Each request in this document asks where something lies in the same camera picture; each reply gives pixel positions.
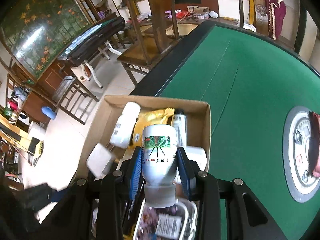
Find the bottle label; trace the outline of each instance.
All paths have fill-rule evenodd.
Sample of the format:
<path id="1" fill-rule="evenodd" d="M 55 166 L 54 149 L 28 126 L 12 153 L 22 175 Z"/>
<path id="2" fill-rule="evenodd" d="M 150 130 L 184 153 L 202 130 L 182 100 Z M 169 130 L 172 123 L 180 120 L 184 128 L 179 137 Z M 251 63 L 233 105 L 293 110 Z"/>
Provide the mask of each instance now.
<path id="1" fill-rule="evenodd" d="M 145 137 L 142 149 L 142 164 L 169 166 L 175 161 L 177 147 L 170 136 Z"/>
<path id="2" fill-rule="evenodd" d="M 156 235 L 169 239 L 178 239 L 181 221 L 181 217 L 159 214 Z"/>

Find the blue gripper pad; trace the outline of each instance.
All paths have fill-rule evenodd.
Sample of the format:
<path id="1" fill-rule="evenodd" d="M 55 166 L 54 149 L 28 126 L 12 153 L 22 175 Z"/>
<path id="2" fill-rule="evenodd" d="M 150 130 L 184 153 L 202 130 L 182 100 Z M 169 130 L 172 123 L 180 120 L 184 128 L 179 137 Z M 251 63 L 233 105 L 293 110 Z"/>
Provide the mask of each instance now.
<path id="1" fill-rule="evenodd" d="M 183 147 L 177 149 L 178 171 L 181 179 L 182 189 L 188 200 L 196 192 L 196 176 Z"/>
<path id="2" fill-rule="evenodd" d="M 133 200 L 137 194 L 138 186 L 139 186 L 139 179 L 140 179 L 140 174 L 141 174 L 141 169 L 142 169 L 142 151 L 141 147 L 136 147 L 127 173 L 130 175 L 130 188 L 129 188 L 129 198 Z"/>

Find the white bucket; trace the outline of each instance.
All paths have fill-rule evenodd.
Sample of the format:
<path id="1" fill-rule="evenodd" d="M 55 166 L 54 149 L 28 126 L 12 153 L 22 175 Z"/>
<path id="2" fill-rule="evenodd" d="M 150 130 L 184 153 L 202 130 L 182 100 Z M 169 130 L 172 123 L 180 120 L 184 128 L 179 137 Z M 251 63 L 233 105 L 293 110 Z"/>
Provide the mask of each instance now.
<path id="1" fill-rule="evenodd" d="M 37 138 L 40 141 L 44 141 L 44 136 L 45 136 L 46 130 L 41 128 L 39 124 L 36 122 L 32 121 L 29 130 L 28 130 L 28 137 L 32 138 Z"/>

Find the blue bottle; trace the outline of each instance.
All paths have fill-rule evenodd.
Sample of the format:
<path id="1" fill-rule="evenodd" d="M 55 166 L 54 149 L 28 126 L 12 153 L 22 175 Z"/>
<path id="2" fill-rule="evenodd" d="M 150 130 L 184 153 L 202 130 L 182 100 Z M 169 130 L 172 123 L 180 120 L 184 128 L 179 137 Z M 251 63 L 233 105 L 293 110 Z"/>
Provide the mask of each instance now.
<path id="1" fill-rule="evenodd" d="M 52 109 L 48 106 L 43 106 L 41 108 L 42 113 L 44 113 L 47 117 L 51 118 L 52 120 L 56 119 L 57 114 L 52 111 Z"/>

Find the chair backrest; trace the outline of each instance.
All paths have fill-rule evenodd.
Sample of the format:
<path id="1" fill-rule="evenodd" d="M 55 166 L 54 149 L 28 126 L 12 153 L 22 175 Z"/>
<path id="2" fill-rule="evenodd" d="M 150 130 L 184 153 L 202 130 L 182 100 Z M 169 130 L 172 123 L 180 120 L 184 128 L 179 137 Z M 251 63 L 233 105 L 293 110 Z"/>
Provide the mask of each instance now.
<path id="1" fill-rule="evenodd" d="M 269 23 L 268 23 L 268 11 L 266 0 L 253 0 L 254 10 L 256 15 L 256 32 L 268 36 Z M 240 11 L 240 27 L 243 28 L 243 1 L 239 0 L 239 11 Z"/>
<path id="2" fill-rule="evenodd" d="M 142 46 L 144 57 L 146 59 L 146 62 L 150 62 L 150 58 L 147 55 L 147 53 L 145 52 L 146 50 L 145 50 L 145 45 L 143 43 L 142 33 L 140 30 L 139 23 L 137 21 L 137 14 L 135 13 L 135 11 L 133 9 L 134 8 L 134 1 L 133 0 L 122 0 L 122 1 L 126 1 L 126 3 L 127 3 L 130 17 L 131 17 L 131 21 L 132 21 L 133 27 L 135 29 L 135 32 L 137 34 L 138 41 L 140 42 L 140 44 Z M 148 0 L 148 1 L 149 1 L 151 15 L 152 15 L 152 28 L 153 28 L 154 39 L 156 42 L 156 46 L 159 50 L 159 53 L 162 53 L 170 45 L 169 39 L 166 35 L 166 28 L 167 28 L 166 21 L 167 21 L 167 19 L 165 17 L 165 13 L 164 13 L 165 12 L 164 4 L 163 4 L 162 0 Z M 176 14 L 175 14 L 174 5 L 175 5 L 174 0 L 171 0 L 173 33 L 174 33 L 174 38 L 176 40 L 178 40 L 179 39 L 179 32 L 178 32 L 177 18 L 176 18 Z"/>

